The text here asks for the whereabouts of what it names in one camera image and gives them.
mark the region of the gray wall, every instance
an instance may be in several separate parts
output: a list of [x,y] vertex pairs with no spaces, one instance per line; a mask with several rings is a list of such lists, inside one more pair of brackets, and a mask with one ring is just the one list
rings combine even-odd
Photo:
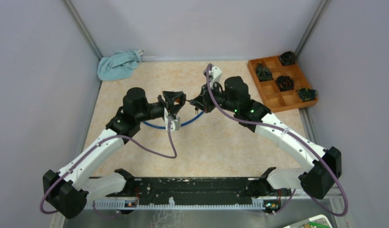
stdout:
[[318,0],[72,0],[103,55],[250,59],[295,50]]
[[334,0],[299,63],[321,143],[342,151],[357,227],[389,227],[389,0]]
[[0,228],[48,227],[42,176],[80,153],[96,67],[61,1],[0,0]]

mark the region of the beige tabletop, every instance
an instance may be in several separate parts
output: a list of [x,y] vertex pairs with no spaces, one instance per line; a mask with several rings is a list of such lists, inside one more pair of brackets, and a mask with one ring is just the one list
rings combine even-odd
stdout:
[[[123,104],[123,97],[132,87],[145,90],[149,103],[156,102],[162,91],[183,91],[187,99],[200,93],[206,79],[202,72],[209,62],[145,62],[128,79],[105,81],[89,127],[85,147],[105,128]],[[221,84],[230,76],[242,76],[251,97],[259,102],[247,61],[212,61],[222,72]],[[304,136],[298,110],[276,113],[289,127]],[[195,116],[194,107],[186,103],[178,116],[185,122]],[[164,125],[162,119],[150,121]],[[111,155],[94,173],[103,176],[123,168],[136,177],[228,177],[260,176],[267,168],[296,168],[299,165],[269,140],[223,116],[218,109],[203,114],[195,122],[172,132],[178,157],[165,159],[148,153],[134,143],[127,143]],[[173,155],[165,130],[141,124],[134,139],[145,147]]]

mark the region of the blue towel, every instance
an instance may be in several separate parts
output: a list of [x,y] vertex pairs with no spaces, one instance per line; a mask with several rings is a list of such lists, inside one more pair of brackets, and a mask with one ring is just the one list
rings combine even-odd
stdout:
[[141,62],[138,51],[116,52],[114,56],[102,58],[98,66],[98,77],[102,81],[130,78]]

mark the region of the blue cable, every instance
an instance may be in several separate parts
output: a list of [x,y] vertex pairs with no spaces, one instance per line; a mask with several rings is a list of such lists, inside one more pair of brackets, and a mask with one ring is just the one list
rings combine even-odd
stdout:
[[[183,127],[183,126],[186,126],[186,125],[190,124],[191,122],[197,120],[201,115],[203,115],[203,113],[204,113],[204,112],[201,111],[201,113],[199,113],[197,116],[193,117],[193,119],[191,119],[191,120],[189,120],[189,121],[187,121],[187,122],[182,123],[181,126],[182,126],[182,127]],[[165,130],[165,127],[153,125],[153,124],[148,123],[148,122],[145,122],[145,121],[143,121],[143,123],[144,123],[145,125],[149,126],[149,127],[153,127],[153,128],[156,128],[156,129],[164,129],[164,130]]]

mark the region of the wooden box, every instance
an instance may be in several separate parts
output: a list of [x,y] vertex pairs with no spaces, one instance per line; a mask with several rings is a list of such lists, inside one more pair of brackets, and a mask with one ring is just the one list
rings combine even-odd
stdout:
[[[259,63],[270,69],[273,80],[266,82],[259,81],[256,75],[256,68]],[[247,67],[249,68],[264,105],[270,108],[272,112],[276,113],[290,109],[305,108],[314,105],[318,101],[317,96],[315,100],[304,102],[299,98],[298,93],[296,92],[298,89],[311,89],[311,87],[296,63],[289,66],[283,66],[278,59],[278,56],[272,56],[249,60]],[[281,75],[290,76],[294,80],[294,90],[280,92],[275,80]]]

